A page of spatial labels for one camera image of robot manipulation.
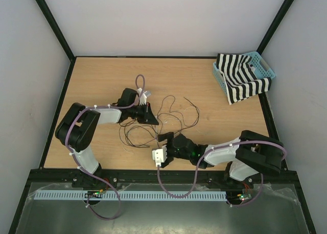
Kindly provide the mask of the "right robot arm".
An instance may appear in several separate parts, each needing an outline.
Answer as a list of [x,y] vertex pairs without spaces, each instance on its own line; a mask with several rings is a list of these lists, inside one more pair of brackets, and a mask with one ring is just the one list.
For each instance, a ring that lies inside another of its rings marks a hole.
[[230,188],[257,173],[278,176],[287,155],[282,142],[250,130],[244,130],[239,137],[219,145],[196,144],[183,134],[175,136],[173,132],[160,134],[158,140],[167,142],[152,150],[157,167],[164,168],[176,158],[188,160],[197,169],[227,162],[229,165],[223,181]]

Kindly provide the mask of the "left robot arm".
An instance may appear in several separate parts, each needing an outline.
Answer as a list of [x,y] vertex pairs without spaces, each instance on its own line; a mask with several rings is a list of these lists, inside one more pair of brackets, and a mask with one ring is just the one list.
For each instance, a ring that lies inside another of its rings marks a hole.
[[119,124],[129,118],[140,124],[158,125],[147,98],[149,91],[125,88],[114,105],[86,107],[74,103],[59,123],[55,137],[69,149],[69,154],[84,172],[84,181],[89,186],[98,186],[102,174],[97,171],[101,165],[96,160],[90,143],[99,124]]

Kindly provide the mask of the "black white striped cloth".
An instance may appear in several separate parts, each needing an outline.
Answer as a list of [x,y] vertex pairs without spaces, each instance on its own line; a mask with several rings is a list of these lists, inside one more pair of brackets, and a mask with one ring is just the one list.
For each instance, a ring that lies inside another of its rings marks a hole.
[[250,55],[218,54],[216,74],[224,83],[230,105],[270,90],[272,77],[258,77]]

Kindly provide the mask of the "light blue perforated basket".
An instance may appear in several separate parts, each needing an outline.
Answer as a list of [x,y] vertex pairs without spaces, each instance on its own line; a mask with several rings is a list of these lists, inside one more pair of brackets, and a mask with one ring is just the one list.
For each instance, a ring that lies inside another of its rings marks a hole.
[[[246,55],[246,56],[251,57],[249,64],[254,67],[253,72],[257,78],[269,77],[271,79],[274,79],[276,77],[274,71],[271,69],[271,67],[267,64],[267,62],[262,58],[262,56],[258,52],[253,51],[253,52],[244,53],[241,55]],[[213,63],[212,73],[213,73],[213,76],[215,77],[216,81],[222,88],[223,92],[225,93],[225,95],[227,95],[225,82],[223,80],[222,75],[220,74],[220,72],[218,71],[218,69],[216,67],[216,62]]]

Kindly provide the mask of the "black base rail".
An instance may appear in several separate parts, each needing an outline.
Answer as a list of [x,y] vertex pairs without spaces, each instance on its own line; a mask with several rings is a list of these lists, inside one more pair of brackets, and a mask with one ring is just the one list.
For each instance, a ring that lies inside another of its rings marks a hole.
[[[102,170],[100,178],[108,180],[114,187],[119,183],[140,183],[140,184],[157,184],[156,170]],[[164,185],[168,184],[193,184],[195,177],[194,171],[170,171],[161,170],[160,178]],[[216,189],[244,189],[245,186],[253,187],[252,183],[238,182],[227,178],[224,171],[198,171],[197,184],[206,184],[210,188]],[[97,188],[105,184],[85,173],[76,172],[73,175],[73,186],[81,188]]]

